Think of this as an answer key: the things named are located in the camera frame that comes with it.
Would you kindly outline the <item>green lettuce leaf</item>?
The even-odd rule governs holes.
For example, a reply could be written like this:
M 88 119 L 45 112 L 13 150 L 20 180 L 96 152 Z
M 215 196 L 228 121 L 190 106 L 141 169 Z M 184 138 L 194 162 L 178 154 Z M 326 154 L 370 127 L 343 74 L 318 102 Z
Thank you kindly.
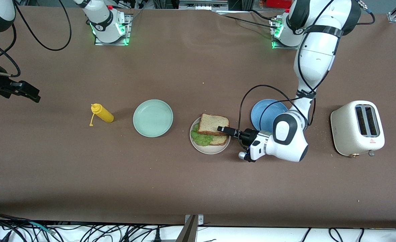
M 199 146 L 202 147 L 209 146 L 213 142 L 214 136 L 207 134 L 199 134 L 197 132 L 198 129 L 199 129 L 199 123 L 196 123 L 190 132 L 190 136 L 192 137 L 192 140 Z

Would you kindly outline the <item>yellow squeeze bottle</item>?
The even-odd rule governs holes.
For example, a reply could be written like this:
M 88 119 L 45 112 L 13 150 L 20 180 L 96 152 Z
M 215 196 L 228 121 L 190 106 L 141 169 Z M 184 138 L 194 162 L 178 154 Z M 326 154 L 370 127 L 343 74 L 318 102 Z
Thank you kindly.
M 112 123 L 114 121 L 114 116 L 106 108 L 104 108 L 99 103 L 91 104 L 92 118 L 90 120 L 89 126 L 93 126 L 92 121 L 94 116 L 101 118 L 106 123 Z

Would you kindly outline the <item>blue round plate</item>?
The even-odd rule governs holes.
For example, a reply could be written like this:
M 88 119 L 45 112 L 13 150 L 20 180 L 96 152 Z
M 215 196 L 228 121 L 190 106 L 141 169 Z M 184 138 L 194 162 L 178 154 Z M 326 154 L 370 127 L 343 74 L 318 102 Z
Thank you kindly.
M 274 99 L 264 99 L 257 102 L 251 111 L 251 121 L 256 130 L 273 133 L 273 122 L 275 118 L 286 112 L 287 107 Z

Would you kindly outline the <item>beige round plate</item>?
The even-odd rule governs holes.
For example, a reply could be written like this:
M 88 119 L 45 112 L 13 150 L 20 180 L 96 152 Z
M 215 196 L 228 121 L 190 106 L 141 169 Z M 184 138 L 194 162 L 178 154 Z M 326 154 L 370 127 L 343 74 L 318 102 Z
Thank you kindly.
M 220 146 L 208 145 L 208 146 L 203 147 L 203 146 L 200 146 L 195 143 L 195 141 L 192 138 L 191 132 L 192 132 L 194 126 L 196 124 L 199 124 L 200 120 L 201 120 L 201 117 L 197 118 L 193 122 L 192 126 L 190 127 L 189 137 L 190 137 L 190 142 L 191 142 L 192 146 L 195 147 L 195 149 L 198 150 L 198 152 L 206 154 L 206 155 L 215 155 L 215 154 L 218 154 L 218 153 L 221 153 L 222 151 L 224 151 L 228 147 L 229 142 L 231 141 L 230 136 L 228 136 L 226 138 L 226 142 L 224 143 L 224 145 L 220 145 Z

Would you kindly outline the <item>mint green round plate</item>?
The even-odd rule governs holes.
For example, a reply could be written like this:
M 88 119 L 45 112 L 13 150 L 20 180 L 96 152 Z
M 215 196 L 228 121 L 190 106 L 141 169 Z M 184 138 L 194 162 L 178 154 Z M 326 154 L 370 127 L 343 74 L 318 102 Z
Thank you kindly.
M 135 130 L 145 137 L 164 135 L 174 120 L 171 107 L 164 101 L 151 99 L 141 103 L 133 114 Z

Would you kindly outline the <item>white toaster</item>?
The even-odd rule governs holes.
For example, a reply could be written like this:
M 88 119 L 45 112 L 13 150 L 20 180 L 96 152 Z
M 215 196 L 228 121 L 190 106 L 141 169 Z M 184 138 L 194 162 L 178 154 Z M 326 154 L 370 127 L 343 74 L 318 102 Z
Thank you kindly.
M 331 113 L 331 130 L 336 151 L 344 156 L 368 154 L 385 145 L 385 134 L 376 105 L 357 100 Z

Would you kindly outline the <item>grey electronic device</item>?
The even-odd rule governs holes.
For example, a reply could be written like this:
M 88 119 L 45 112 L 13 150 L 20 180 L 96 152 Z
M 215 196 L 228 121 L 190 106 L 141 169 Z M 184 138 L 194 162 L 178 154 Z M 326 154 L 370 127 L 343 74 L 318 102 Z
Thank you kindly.
M 228 11 L 228 0 L 178 0 L 178 9 Z

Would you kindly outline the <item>red box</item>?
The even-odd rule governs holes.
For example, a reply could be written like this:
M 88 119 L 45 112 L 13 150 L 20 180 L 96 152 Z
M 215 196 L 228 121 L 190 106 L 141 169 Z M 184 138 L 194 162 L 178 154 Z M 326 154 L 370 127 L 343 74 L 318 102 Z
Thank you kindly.
M 265 6 L 275 9 L 289 9 L 293 0 L 264 0 Z

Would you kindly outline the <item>small metal bracket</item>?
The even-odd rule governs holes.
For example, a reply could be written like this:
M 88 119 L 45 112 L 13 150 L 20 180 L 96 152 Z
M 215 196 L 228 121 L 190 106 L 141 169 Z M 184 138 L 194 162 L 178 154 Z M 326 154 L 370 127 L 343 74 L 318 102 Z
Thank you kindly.
M 185 215 L 185 221 L 184 223 L 188 221 L 189 217 L 191 217 L 192 214 L 186 214 Z M 198 226 L 204 225 L 204 215 L 203 214 L 196 214 L 196 219 L 198 221 Z

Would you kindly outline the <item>aluminium post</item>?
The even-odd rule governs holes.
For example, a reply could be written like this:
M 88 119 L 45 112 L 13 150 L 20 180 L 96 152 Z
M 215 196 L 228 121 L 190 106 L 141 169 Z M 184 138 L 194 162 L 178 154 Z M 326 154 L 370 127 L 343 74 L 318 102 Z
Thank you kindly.
M 175 242 L 196 242 L 198 222 L 198 215 L 188 215 L 185 225 L 183 226 Z

